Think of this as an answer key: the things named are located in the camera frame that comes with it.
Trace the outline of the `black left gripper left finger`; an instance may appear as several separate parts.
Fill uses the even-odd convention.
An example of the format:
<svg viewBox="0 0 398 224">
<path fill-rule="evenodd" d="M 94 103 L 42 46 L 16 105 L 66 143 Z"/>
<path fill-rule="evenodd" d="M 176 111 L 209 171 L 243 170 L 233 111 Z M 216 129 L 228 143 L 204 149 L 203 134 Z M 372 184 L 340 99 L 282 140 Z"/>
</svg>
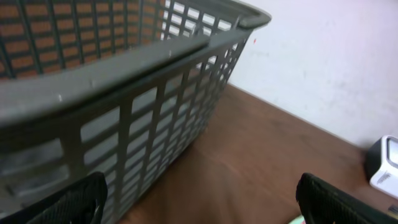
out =
<svg viewBox="0 0 398 224">
<path fill-rule="evenodd" d="M 2 224 L 100 224 L 108 198 L 102 172 L 94 172 L 27 208 L 1 219 Z"/>
</svg>

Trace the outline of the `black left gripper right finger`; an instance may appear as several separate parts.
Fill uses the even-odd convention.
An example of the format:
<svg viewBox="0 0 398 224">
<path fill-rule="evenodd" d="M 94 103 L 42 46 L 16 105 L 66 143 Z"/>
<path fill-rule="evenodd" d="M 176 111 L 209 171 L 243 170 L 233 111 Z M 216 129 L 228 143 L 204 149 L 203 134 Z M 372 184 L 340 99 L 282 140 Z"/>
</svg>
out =
<svg viewBox="0 0 398 224">
<path fill-rule="evenodd" d="M 311 173 L 302 174 L 296 201 L 308 224 L 397 224 L 376 210 Z"/>
</svg>

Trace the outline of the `mint green wipes pack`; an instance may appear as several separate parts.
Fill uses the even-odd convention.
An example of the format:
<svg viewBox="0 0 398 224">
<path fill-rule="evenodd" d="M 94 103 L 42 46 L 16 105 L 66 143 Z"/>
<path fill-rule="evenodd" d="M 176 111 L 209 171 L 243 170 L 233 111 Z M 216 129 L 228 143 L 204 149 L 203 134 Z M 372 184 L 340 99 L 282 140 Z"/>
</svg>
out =
<svg viewBox="0 0 398 224">
<path fill-rule="evenodd" d="M 303 215 L 300 215 L 296 218 L 294 218 L 293 220 L 291 220 L 290 222 L 288 222 L 288 224 L 306 224 L 305 218 Z"/>
</svg>

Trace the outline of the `grey plastic mesh basket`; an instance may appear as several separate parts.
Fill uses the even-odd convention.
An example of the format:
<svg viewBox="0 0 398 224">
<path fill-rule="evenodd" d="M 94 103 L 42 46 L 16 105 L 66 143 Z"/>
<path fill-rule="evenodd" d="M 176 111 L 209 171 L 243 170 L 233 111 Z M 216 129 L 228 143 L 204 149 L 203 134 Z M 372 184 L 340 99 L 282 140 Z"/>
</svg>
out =
<svg viewBox="0 0 398 224">
<path fill-rule="evenodd" d="M 1 218 L 100 172 L 101 222 L 119 221 L 271 19 L 242 1 L 1 0 Z"/>
</svg>

